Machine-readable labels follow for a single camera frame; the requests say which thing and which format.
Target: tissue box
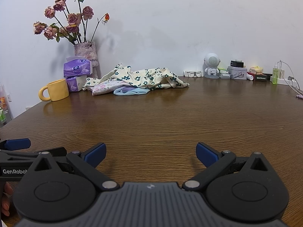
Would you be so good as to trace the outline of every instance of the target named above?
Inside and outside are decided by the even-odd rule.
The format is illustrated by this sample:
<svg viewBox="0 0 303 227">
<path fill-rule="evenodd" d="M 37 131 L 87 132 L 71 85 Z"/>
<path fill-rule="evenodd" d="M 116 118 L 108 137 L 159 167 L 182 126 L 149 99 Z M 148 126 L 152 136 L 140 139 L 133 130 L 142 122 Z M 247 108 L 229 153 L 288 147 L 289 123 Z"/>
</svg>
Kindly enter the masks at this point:
<svg viewBox="0 0 303 227">
<path fill-rule="evenodd" d="M 92 63 L 83 57 L 74 56 L 66 58 L 64 63 L 63 75 L 67 77 L 86 76 L 92 73 Z"/>
<path fill-rule="evenodd" d="M 87 76 L 80 76 L 80 77 L 71 77 L 71 78 L 67 78 L 66 82 L 67 82 L 67 87 L 69 89 L 69 92 L 78 92 L 80 90 L 82 90 L 83 85 L 86 82 L 86 78 Z"/>
</svg>

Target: metal screw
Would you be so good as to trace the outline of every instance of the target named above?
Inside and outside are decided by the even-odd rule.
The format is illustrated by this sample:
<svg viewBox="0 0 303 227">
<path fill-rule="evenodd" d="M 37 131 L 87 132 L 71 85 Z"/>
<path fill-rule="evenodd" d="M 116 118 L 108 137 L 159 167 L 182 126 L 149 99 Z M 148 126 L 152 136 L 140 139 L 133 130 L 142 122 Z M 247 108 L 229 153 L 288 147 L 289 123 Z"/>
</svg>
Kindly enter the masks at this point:
<svg viewBox="0 0 303 227">
<path fill-rule="evenodd" d="M 185 182 L 185 186 L 188 188 L 197 188 L 200 186 L 200 183 L 196 180 L 189 180 Z"/>
<path fill-rule="evenodd" d="M 118 184 L 115 181 L 105 181 L 102 183 L 102 187 L 106 189 L 113 189 L 117 186 Z"/>
<path fill-rule="evenodd" d="M 146 187 L 147 187 L 148 189 L 153 189 L 153 188 L 155 188 L 155 185 L 149 184 L 149 185 L 147 185 Z"/>
</svg>

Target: white cable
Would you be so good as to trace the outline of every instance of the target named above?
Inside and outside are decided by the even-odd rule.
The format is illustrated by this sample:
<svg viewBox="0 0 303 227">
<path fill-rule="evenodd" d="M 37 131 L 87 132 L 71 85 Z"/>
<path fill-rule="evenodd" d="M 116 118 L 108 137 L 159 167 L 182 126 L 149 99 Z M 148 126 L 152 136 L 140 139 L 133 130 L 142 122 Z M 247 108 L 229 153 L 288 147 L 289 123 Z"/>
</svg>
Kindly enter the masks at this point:
<svg viewBox="0 0 303 227">
<path fill-rule="evenodd" d="M 296 78 L 294 77 L 294 73 L 292 72 L 292 69 L 290 68 L 290 66 L 289 66 L 287 63 L 285 63 L 284 61 L 281 61 L 281 60 L 278 61 L 278 63 L 280 63 L 279 70 L 280 70 L 280 74 L 281 74 L 281 76 L 283 77 L 284 81 L 285 81 L 285 82 L 289 85 L 289 87 L 291 87 L 297 94 L 303 95 L 303 92 L 301 92 L 301 90 L 300 90 L 299 83 L 297 82 Z M 282 70 L 282 69 L 281 69 L 282 63 L 286 64 L 286 65 L 289 67 L 289 69 L 290 69 L 290 71 L 291 71 L 291 73 L 292 73 L 292 75 L 293 75 L 293 77 L 294 77 L 294 81 L 295 81 L 294 86 L 296 87 L 297 90 L 295 90 L 295 89 L 288 83 L 288 81 L 285 80 L 284 75 L 282 74 L 282 71 L 281 71 L 281 70 Z"/>
</svg>

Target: finger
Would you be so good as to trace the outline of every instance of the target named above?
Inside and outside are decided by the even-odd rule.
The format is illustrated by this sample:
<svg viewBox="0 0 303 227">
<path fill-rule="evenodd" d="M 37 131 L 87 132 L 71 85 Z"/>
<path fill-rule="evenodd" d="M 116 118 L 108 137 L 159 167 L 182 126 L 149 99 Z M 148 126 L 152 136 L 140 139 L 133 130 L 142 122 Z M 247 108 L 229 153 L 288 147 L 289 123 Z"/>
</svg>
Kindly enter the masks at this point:
<svg viewBox="0 0 303 227">
<path fill-rule="evenodd" d="M 5 185 L 4 185 L 4 192 L 9 194 L 9 195 L 12 195 L 13 194 L 13 188 L 11 187 L 10 183 L 6 182 Z"/>
<path fill-rule="evenodd" d="M 1 207 L 1 212 L 2 212 L 5 216 L 9 216 L 9 211 L 5 210 L 3 207 Z"/>
<path fill-rule="evenodd" d="M 4 210 L 6 210 L 6 211 L 9 210 L 10 200 L 9 200 L 8 196 L 5 194 L 2 195 L 1 206 L 4 208 Z"/>
</svg>

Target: flower vase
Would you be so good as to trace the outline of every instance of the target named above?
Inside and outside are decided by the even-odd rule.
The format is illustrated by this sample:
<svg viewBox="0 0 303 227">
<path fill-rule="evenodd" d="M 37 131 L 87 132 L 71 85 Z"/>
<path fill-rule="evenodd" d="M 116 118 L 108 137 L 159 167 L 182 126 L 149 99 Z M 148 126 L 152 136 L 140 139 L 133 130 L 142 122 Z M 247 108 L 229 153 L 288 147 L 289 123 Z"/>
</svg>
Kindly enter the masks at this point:
<svg viewBox="0 0 303 227">
<path fill-rule="evenodd" d="M 93 72 L 89 77 L 98 78 L 96 67 L 99 65 L 94 42 L 85 42 L 74 45 L 75 56 L 81 56 L 91 61 Z"/>
</svg>

